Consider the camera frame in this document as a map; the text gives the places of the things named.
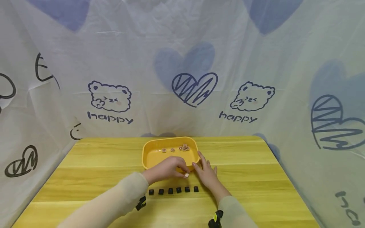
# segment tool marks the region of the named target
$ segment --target beige sleeve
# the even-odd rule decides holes
[[[148,182],[144,176],[141,173],[132,173],[113,188],[77,209],[58,227],[108,227],[114,220],[132,211],[147,189]]]
[[[255,222],[233,196],[221,199],[218,209],[223,211],[223,217],[220,220],[222,228],[257,228]]]

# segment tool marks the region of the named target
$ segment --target white fabric backdrop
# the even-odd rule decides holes
[[[2,174],[0,225],[79,138],[185,135],[259,135],[323,227],[365,223],[363,1],[5,0],[0,9],[0,73],[16,87],[11,97],[0,77],[2,169],[17,173],[12,161],[29,145],[38,155],[30,172]]]

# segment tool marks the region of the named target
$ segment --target yellow bowl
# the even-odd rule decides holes
[[[183,144],[187,144],[187,146],[190,147],[190,150],[179,150],[179,147],[182,147]],[[148,141],[143,146],[142,165],[145,169],[149,169],[170,156],[184,158],[186,165],[191,171],[194,170],[191,163],[198,163],[200,160],[198,146],[194,139],[190,137],[174,137]],[[176,168],[176,170],[180,173],[184,173],[180,168]]]

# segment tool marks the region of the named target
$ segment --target scribbled heart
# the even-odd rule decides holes
[[[198,81],[191,74],[178,74],[171,87],[175,95],[187,105],[196,108],[213,92],[218,83],[215,73],[207,73]]]
[[[160,134],[159,136],[154,135],[152,133],[145,133],[143,135],[141,135],[141,137],[176,137],[176,135],[172,132],[165,132]]]
[[[365,72],[347,76],[342,61],[332,59],[324,63],[314,75],[310,90],[310,107],[326,94],[337,97],[347,116],[365,118]]]
[[[365,144],[365,121],[355,117],[344,119],[342,103],[334,95],[323,95],[314,102],[311,125],[320,149],[348,150]]]
[[[278,29],[299,8],[303,0],[243,0],[246,9],[261,34]]]
[[[90,0],[27,1],[73,32],[84,25],[90,6]]]
[[[33,145],[27,146],[22,154],[22,158],[15,160],[8,164],[5,168],[5,175],[7,177],[20,177],[37,167],[38,153],[37,149]]]
[[[202,41],[192,47],[183,58],[172,48],[158,51],[154,67],[162,85],[172,91],[171,79],[182,72],[191,75],[204,75],[209,72],[215,56],[214,46]]]

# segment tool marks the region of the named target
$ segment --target bear cartoon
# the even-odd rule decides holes
[[[238,89],[238,94],[230,107],[240,111],[257,111],[265,107],[274,94],[274,87],[263,87],[248,81]]]
[[[91,105],[97,109],[126,112],[131,108],[132,93],[123,85],[107,85],[98,81],[89,83]]]

